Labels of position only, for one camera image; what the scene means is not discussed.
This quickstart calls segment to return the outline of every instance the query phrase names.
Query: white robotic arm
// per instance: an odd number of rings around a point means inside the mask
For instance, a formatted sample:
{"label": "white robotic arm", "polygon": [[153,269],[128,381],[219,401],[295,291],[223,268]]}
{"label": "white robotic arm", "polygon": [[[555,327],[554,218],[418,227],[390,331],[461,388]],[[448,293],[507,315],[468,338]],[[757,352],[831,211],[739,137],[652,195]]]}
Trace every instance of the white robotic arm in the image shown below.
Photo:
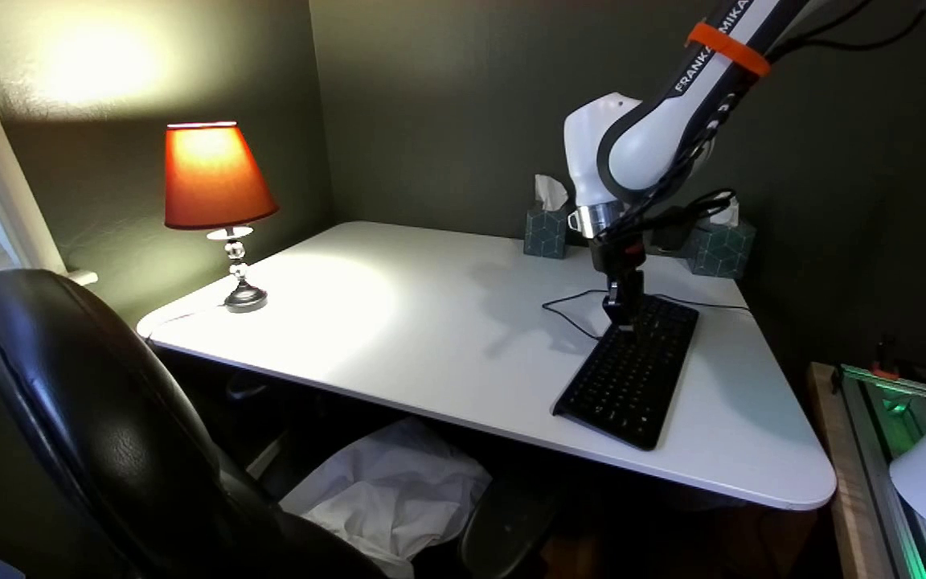
{"label": "white robotic arm", "polygon": [[765,52],[804,7],[807,0],[724,0],[695,26],[691,61],[662,101],[607,93],[566,117],[576,222],[607,277],[606,310],[620,331],[639,304],[646,209],[695,172],[730,109],[765,73]]}

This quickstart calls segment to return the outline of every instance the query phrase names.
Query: wall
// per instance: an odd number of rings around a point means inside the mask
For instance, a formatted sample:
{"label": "wall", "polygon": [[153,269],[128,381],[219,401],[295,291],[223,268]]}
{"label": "wall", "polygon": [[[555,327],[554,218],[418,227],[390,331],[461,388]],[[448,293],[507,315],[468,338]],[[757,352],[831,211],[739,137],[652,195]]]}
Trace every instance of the wall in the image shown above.
{"label": "wall", "polygon": [[0,117],[63,260],[128,322],[225,269],[201,233],[161,226],[173,120],[250,130],[284,206],[256,253],[330,222],[306,2],[0,0]]}
{"label": "wall", "polygon": [[[652,93],[704,9],[314,0],[339,211],[522,234],[530,175],[566,175],[566,109]],[[907,15],[878,2],[839,34],[878,39]],[[926,26],[874,54],[781,61],[685,194],[717,185],[737,185],[759,226],[743,291],[777,358],[867,360],[883,338],[926,358]]]}

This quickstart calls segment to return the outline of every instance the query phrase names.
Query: desk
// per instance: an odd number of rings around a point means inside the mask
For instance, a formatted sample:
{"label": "desk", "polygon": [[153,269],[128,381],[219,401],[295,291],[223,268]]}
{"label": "desk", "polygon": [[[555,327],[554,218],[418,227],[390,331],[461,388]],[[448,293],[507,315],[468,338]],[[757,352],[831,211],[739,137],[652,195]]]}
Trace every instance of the desk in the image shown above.
{"label": "desk", "polygon": [[[789,512],[819,509],[832,465],[748,310],[701,310],[657,452],[549,409],[591,340],[539,310],[601,286],[587,251],[522,253],[516,238],[377,222],[336,226],[250,268],[266,310],[223,310],[233,280],[142,317],[153,349],[285,376],[695,489]],[[746,307],[737,284],[651,256],[646,293]],[[606,331],[597,295],[564,307]]]}

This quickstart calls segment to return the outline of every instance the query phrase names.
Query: keyboard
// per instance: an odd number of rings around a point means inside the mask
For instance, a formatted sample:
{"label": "keyboard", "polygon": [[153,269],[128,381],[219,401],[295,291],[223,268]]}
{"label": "keyboard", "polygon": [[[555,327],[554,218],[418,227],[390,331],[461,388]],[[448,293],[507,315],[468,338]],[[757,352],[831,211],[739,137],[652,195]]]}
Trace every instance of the keyboard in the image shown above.
{"label": "keyboard", "polygon": [[646,295],[631,331],[607,327],[555,400],[566,415],[639,452],[658,443],[699,311]]}

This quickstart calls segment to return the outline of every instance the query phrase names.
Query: cable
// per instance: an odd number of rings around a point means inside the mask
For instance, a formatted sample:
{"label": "cable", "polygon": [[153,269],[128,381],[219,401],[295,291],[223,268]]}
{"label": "cable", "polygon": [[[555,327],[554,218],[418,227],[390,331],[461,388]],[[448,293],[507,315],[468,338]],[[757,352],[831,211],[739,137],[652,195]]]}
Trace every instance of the cable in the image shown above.
{"label": "cable", "polygon": [[819,31],[831,31],[841,22],[849,22],[852,15],[858,15],[866,7],[873,7],[873,0],[858,0],[856,7],[849,7],[846,14],[839,14],[837,18],[818,26],[818,30],[807,30],[804,34],[777,44],[767,52],[767,61],[781,61],[802,48],[831,48],[831,52],[878,52],[878,48],[886,48],[899,39],[907,39],[922,18],[926,18],[926,0],[916,2],[916,14],[907,26],[899,26],[896,31],[883,34],[883,39],[874,39],[874,43],[839,43],[839,39],[818,39]]}
{"label": "cable", "polygon": [[849,7],[846,14],[839,14],[839,15],[819,22],[819,26],[812,26],[812,30],[795,34],[795,39],[789,39],[785,44],[777,44],[777,48],[767,52],[767,61],[774,64],[774,61],[781,61],[785,54],[796,52],[804,43],[811,43],[811,39],[818,39],[818,34],[823,34],[823,31],[849,22],[849,18],[856,18],[866,7],[873,7],[873,0],[858,0],[858,2]]}
{"label": "cable", "polygon": [[[587,340],[601,340],[597,336],[591,336],[587,327],[582,327],[578,322],[572,322],[566,311],[555,310],[561,304],[572,304],[572,298],[582,298],[582,295],[591,295],[591,293],[606,293],[606,291],[582,291],[582,293],[572,293],[572,295],[561,295],[561,298],[545,304],[539,310],[561,315],[566,326],[582,331]],[[658,295],[658,293],[646,293],[646,295],[670,298],[670,304],[691,307],[691,310],[748,310],[748,307],[732,307],[732,304],[699,304],[699,298],[676,298],[676,295]]]}
{"label": "cable", "polygon": [[699,298],[676,298],[676,295],[662,295],[662,293],[646,293],[646,295],[657,295],[657,298],[666,298],[666,304],[677,304],[677,307],[691,307],[691,310],[748,310],[748,307],[739,307],[739,304],[699,304]]}
{"label": "cable", "polygon": [[572,298],[582,298],[582,295],[591,295],[591,293],[606,293],[606,291],[586,291],[586,293],[572,293],[572,295],[564,295],[564,298],[549,298],[545,304],[539,310],[561,315],[566,326],[572,326],[576,331],[582,331],[587,340],[601,340],[597,336],[586,331],[578,322],[572,322],[566,311],[554,310],[555,304],[572,304]]}
{"label": "cable", "polygon": [[701,222],[701,218],[728,209],[730,198],[737,198],[737,190],[732,186],[717,186],[717,190],[709,190],[709,194],[695,195],[687,206],[666,206],[657,215],[646,215],[644,209],[639,211],[625,211],[607,227],[607,240],[626,247],[626,245],[635,245],[635,238],[639,238],[651,227],[676,227],[676,226]]}

